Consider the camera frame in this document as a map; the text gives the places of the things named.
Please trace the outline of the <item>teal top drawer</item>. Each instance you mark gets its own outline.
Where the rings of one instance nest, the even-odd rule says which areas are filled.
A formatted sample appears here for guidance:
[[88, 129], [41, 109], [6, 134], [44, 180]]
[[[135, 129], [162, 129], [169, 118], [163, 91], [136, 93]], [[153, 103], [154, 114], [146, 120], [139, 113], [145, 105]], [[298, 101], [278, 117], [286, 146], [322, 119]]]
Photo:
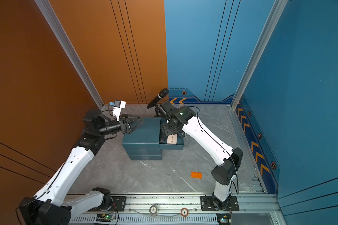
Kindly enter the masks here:
[[177, 144], [167, 144], [167, 138], [159, 140], [159, 146], [161, 150], [178, 150], [182, 151], [184, 149], [184, 138], [181, 138], [177, 134]]

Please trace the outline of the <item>teal drawer cabinet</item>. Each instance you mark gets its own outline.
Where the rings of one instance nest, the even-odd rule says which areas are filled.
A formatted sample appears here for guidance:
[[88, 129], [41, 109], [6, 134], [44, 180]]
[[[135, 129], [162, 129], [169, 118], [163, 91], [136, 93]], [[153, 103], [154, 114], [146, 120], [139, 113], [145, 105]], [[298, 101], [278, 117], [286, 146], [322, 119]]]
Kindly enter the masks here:
[[124, 135], [122, 146], [130, 160], [162, 160], [160, 124], [160, 118], [144, 118], [137, 129]]

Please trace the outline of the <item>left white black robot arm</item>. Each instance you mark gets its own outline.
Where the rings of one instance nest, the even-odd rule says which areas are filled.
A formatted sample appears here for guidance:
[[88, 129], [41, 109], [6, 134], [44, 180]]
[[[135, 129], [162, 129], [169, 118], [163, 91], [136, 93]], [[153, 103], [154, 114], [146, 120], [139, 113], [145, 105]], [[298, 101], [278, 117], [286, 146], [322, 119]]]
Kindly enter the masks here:
[[71, 202], [64, 200], [74, 181], [105, 143], [105, 137], [116, 137], [119, 132], [130, 134], [143, 123], [143, 119], [123, 114], [111, 120], [101, 110], [94, 109], [86, 113], [83, 122], [82, 135], [66, 161], [34, 197], [25, 197], [16, 208], [17, 216], [22, 216], [20, 224], [67, 225], [72, 218], [90, 209], [115, 209], [111, 192], [105, 188], [94, 188]]

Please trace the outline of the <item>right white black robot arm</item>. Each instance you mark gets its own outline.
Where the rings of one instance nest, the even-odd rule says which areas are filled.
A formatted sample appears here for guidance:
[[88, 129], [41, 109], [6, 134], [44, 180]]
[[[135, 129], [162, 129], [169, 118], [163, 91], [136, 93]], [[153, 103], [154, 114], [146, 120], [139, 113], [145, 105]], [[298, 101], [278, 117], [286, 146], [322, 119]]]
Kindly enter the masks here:
[[194, 112], [188, 106], [176, 108], [167, 101], [156, 106], [155, 111], [166, 121], [161, 125], [165, 138], [170, 135], [189, 135], [212, 157], [216, 163], [211, 172], [216, 180], [212, 194], [213, 205], [218, 211], [229, 209], [229, 202], [232, 198], [231, 184], [238, 177], [243, 151], [240, 148], [234, 149], [219, 139], [204, 125], [199, 118], [199, 113]]

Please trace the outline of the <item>black microphone stand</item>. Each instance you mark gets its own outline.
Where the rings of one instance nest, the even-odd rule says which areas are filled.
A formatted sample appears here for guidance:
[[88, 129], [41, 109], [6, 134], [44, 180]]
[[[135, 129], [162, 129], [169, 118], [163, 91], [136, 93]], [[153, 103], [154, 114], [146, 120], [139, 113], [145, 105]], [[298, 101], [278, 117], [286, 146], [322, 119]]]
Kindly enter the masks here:
[[154, 116], [155, 118], [161, 117], [160, 112], [159, 112], [159, 106], [157, 104], [155, 105], [155, 113], [156, 113], [156, 115]]

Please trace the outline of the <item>black microphone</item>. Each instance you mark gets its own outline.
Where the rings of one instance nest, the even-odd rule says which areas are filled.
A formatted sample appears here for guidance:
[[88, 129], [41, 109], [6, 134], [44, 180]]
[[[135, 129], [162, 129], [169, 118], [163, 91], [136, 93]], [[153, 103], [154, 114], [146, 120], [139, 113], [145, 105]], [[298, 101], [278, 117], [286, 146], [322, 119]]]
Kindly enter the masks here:
[[159, 94], [147, 105], [147, 109], [155, 107], [157, 103], [166, 97], [169, 93], [169, 90], [167, 88], [162, 89]]

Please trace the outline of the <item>orange toy brick plate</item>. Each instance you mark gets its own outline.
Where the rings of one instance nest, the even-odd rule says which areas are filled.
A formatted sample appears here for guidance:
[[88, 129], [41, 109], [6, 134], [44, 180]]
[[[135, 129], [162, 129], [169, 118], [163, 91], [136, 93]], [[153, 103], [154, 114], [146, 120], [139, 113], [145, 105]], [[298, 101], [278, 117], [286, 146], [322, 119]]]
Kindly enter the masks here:
[[200, 173], [200, 172], [191, 172], [191, 178], [202, 179], [202, 173]]

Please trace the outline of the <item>left green circuit board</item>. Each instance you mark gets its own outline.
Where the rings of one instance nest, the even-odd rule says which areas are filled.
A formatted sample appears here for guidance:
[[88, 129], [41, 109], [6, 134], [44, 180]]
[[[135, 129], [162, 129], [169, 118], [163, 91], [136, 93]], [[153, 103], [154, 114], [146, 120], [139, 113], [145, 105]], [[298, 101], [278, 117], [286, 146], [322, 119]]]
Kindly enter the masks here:
[[116, 216], [112, 215], [112, 214], [97, 214], [96, 219], [95, 219], [96, 223], [111, 223], [111, 222], [116, 222]]

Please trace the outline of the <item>green circuit board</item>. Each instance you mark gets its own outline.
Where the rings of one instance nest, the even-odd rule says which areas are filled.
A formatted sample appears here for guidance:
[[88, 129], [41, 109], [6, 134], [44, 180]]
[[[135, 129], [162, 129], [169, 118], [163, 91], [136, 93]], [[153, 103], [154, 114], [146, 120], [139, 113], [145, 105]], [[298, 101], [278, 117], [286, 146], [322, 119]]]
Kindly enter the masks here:
[[96, 223], [111, 223], [111, 222], [116, 222], [116, 216], [112, 215], [112, 214], [97, 214], [96, 219], [95, 219]]
[[232, 219], [228, 214], [217, 214], [217, 222], [219, 225], [230, 225]]

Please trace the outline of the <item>right green circuit board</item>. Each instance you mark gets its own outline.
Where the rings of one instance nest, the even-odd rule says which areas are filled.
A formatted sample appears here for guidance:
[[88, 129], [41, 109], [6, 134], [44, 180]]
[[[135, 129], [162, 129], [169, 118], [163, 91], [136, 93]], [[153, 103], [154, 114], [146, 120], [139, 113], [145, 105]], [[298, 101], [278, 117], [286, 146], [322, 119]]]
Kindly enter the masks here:
[[232, 219], [228, 214], [217, 214], [217, 222], [219, 225], [230, 225]]

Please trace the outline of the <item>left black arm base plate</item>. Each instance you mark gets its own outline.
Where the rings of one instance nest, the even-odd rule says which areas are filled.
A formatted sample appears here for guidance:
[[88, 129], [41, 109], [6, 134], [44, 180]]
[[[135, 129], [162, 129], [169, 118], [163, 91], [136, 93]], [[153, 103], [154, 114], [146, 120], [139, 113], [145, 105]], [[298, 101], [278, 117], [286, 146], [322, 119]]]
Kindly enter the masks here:
[[125, 210], [125, 206], [126, 206], [126, 200], [127, 197], [126, 196], [111, 196], [111, 205], [110, 206], [106, 206], [106, 205], [101, 205], [95, 208], [92, 208], [89, 210], [89, 212], [112, 212], [112, 211], [118, 211], [118, 212], [122, 212]]

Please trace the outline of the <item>grey round rail sticker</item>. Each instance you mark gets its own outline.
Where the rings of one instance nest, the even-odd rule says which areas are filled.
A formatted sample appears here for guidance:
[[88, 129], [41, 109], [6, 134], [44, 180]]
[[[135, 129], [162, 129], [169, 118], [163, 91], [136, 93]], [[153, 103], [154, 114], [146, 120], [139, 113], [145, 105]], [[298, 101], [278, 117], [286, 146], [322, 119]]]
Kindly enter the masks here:
[[150, 208], [149, 208], [149, 213], [150, 213], [151, 215], [157, 215], [157, 213], [158, 213], [158, 208], [157, 208], [157, 206], [156, 206], [156, 205], [150, 206]]

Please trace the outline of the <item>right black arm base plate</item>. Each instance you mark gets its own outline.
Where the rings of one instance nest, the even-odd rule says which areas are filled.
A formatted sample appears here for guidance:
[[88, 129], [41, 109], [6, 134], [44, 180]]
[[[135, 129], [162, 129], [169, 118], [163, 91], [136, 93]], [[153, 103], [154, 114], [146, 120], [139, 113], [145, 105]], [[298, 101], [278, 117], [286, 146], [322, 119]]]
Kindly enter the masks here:
[[224, 202], [215, 196], [201, 196], [202, 211], [239, 211], [239, 203], [236, 196], [229, 196]]

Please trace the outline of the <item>orange round rail sticker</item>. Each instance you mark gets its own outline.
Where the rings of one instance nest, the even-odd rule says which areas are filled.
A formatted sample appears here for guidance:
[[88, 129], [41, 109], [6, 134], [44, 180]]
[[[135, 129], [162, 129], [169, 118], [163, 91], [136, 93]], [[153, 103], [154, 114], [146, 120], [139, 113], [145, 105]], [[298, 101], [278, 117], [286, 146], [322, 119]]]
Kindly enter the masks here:
[[182, 208], [180, 213], [182, 217], [187, 217], [189, 215], [189, 210], [187, 208]]

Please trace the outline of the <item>aluminium front rail frame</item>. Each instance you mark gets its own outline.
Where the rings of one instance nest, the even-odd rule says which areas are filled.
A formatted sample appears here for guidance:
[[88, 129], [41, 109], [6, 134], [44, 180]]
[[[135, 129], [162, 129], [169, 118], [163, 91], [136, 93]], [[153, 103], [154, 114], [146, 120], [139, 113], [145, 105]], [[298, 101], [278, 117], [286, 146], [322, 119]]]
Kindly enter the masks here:
[[[238, 212], [201, 210], [201, 196], [210, 194], [112, 194], [126, 196], [123, 212], [85, 212], [69, 222], [70, 225], [218, 225], [217, 214], [231, 216], [231, 225], [284, 225], [286, 223], [281, 209], [273, 195], [240, 194]], [[156, 205], [157, 215], [151, 215], [149, 208]], [[187, 208], [189, 215], [181, 216], [181, 209]], [[97, 214], [112, 214], [116, 222], [96, 223]]]

